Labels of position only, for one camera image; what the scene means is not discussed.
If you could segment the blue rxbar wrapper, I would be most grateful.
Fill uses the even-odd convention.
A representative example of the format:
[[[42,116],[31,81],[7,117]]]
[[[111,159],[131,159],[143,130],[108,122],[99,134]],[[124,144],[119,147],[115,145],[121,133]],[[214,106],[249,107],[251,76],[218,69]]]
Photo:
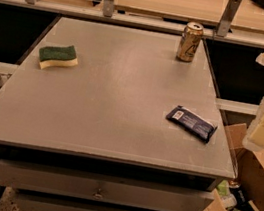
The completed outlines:
[[[207,122],[184,106],[175,107],[165,118],[192,133],[204,143],[208,143],[216,131],[215,125]]]

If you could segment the dark bottle in box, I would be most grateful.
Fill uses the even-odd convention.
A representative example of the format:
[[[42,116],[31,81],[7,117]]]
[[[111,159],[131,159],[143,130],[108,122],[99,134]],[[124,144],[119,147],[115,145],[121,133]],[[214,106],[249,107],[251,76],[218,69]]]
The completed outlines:
[[[242,188],[240,183],[235,181],[229,182],[230,193],[236,198],[237,204],[236,207],[240,211],[260,211],[251,199],[245,193],[245,190]]]

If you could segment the gold drink can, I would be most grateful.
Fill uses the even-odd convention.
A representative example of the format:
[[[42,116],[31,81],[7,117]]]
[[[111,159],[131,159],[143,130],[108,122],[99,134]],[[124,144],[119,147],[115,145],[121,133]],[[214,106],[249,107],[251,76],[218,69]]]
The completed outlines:
[[[182,32],[177,58],[184,62],[192,62],[203,34],[202,24],[189,22]]]

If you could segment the upper grey drawer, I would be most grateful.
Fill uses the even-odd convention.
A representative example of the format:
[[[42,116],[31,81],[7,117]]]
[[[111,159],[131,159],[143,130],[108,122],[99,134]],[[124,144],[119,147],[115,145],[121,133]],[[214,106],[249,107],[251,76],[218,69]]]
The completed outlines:
[[[157,211],[203,211],[211,192],[0,159],[0,185]]]

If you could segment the green and yellow sponge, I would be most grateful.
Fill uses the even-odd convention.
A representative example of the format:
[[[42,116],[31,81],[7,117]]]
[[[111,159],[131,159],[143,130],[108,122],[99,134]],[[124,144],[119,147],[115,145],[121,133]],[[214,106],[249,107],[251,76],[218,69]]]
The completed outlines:
[[[74,67],[78,65],[77,54],[74,46],[43,47],[39,49],[39,67]]]

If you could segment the right metal bracket post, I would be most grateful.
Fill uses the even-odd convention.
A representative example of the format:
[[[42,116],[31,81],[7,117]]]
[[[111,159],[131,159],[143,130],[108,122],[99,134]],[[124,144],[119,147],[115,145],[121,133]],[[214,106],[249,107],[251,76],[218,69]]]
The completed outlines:
[[[216,36],[227,36],[228,31],[230,30],[230,25],[232,24],[241,3],[242,0],[229,0],[227,2],[226,7],[224,8],[224,13],[222,13],[219,24],[217,24],[217,28],[215,29]]]

